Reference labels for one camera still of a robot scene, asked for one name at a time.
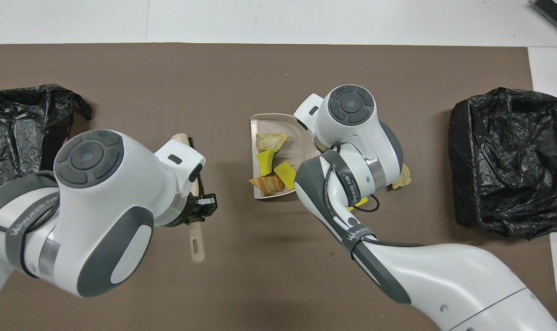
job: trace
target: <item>circular button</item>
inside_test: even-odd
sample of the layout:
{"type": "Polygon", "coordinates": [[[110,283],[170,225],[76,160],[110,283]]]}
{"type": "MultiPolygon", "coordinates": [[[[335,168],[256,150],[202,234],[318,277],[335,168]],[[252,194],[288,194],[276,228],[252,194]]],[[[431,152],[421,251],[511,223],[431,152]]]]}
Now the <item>circular button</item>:
{"type": "Polygon", "coordinates": [[[340,105],[346,113],[356,113],[356,111],[359,111],[360,108],[362,108],[362,97],[358,94],[346,94],[342,98],[340,105]]]}
{"type": "Polygon", "coordinates": [[[88,170],[102,159],[102,147],[91,141],[82,143],[72,149],[72,166],[78,170],[88,170]]]}

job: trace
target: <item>white floor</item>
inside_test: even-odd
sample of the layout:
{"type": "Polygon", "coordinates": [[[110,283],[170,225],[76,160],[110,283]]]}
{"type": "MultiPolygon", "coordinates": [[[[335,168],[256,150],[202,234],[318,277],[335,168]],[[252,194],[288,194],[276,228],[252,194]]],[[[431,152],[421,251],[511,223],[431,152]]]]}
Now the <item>white floor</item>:
{"type": "Polygon", "coordinates": [[[0,0],[0,44],[72,42],[526,46],[557,97],[557,29],[527,0],[0,0]]]}

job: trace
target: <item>black plastic bag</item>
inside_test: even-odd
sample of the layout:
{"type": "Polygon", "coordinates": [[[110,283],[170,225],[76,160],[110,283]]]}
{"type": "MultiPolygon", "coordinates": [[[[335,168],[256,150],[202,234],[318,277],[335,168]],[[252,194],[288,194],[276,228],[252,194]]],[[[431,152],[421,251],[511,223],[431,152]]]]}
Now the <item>black plastic bag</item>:
{"type": "Polygon", "coordinates": [[[75,103],[90,120],[90,105],[61,86],[0,91],[0,185],[52,170],[55,155],[70,133],[75,103]]]}
{"type": "Polygon", "coordinates": [[[526,239],[557,231],[557,98],[497,88],[457,103],[448,154],[458,224],[526,239]]]}

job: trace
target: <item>brown table surface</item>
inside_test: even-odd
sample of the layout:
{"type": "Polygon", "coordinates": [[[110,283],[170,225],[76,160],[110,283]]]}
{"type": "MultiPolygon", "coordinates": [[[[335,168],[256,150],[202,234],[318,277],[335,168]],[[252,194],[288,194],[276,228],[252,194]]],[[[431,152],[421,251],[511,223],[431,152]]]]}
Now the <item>brown table surface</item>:
{"type": "Polygon", "coordinates": [[[548,236],[504,239],[454,221],[449,112],[498,86],[531,90],[525,48],[0,45],[0,90],[49,83],[93,105],[74,132],[117,130],[153,151],[178,132],[193,137],[219,209],[203,224],[203,263],[190,261],[186,226],[158,228],[138,271],[103,296],[13,273],[0,330],[436,330],[381,293],[299,201],[253,199],[250,117],[292,114],[310,93],[346,83],[375,95],[413,179],[377,193],[380,210],[360,220],[382,240],[489,250],[557,317],[548,236]]]}

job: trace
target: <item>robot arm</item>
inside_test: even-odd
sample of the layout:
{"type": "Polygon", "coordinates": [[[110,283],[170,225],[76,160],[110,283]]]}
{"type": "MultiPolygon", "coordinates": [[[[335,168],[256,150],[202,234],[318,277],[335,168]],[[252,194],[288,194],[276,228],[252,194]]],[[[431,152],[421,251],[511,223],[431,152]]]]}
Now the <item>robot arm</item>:
{"type": "Polygon", "coordinates": [[[368,91],[347,85],[325,99],[310,96],[295,117],[324,149],[299,167],[297,195],[385,294],[445,331],[557,330],[529,289],[489,252],[469,245],[398,247],[379,241],[347,210],[396,180],[402,165],[401,147],[377,120],[368,91]]]}
{"type": "Polygon", "coordinates": [[[137,269],[154,226],[215,211],[214,194],[190,193],[204,165],[177,140],[152,153],[120,132],[72,138],[56,156],[55,178],[0,187],[0,290],[17,269],[81,297],[110,291],[137,269]]]}

